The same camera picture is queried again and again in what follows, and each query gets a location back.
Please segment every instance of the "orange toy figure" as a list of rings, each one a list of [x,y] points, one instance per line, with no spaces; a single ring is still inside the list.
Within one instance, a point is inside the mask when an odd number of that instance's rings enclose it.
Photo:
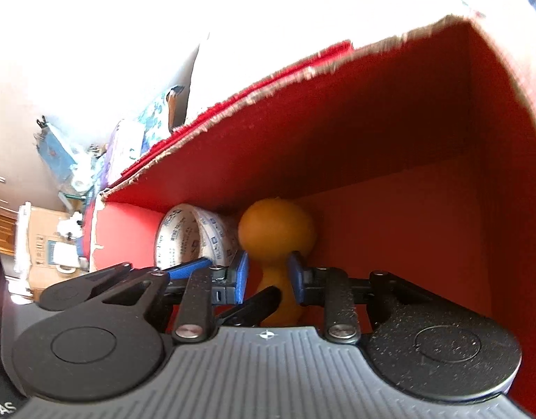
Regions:
[[[293,326],[303,308],[295,302],[286,259],[298,250],[307,256],[317,238],[312,218],[291,201],[266,198],[252,204],[239,222],[239,243],[262,268],[257,292],[270,285],[281,290],[280,307],[263,326]]]

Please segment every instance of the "white wall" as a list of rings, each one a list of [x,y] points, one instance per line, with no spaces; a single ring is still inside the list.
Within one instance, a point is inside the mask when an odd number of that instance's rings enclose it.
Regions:
[[[164,87],[188,85],[206,34],[197,12],[193,0],[0,0],[4,206],[60,208],[35,149],[42,114],[82,145],[103,143]]]

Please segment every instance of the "black device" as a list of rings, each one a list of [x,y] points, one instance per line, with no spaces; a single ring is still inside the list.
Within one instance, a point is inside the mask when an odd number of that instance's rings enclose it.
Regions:
[[[351,279],[296,253],[294,294],[324,307],[319,329],[261,327],[276,287],[216,316],[213,292],[245,278],[245,262],[123,263],[49,287],[40,304],[2,294],[0,374],[28,398],[15,419],[529,417],[504,395],[520,347],[493,320],[393,274]]]

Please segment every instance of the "roll of tape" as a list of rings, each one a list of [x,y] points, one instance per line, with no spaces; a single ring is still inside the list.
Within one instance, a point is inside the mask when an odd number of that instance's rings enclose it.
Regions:
[[[167,269],[200,257],[228,266],[238,249],[237,228],[229,218],[188,204],[169,210],[157,231],[155,263]]]

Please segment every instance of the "red cardboard box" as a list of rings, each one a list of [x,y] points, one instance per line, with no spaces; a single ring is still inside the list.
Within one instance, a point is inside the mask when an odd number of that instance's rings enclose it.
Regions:
[[[465,19],[338,44],[210,108],[126,171],[96,213],[94,263],[152,265],[175,204],[239,213],[296,199],[318,224],[310,263],[392,271],[515,333],[510,395],[536,413],[533,102]]]

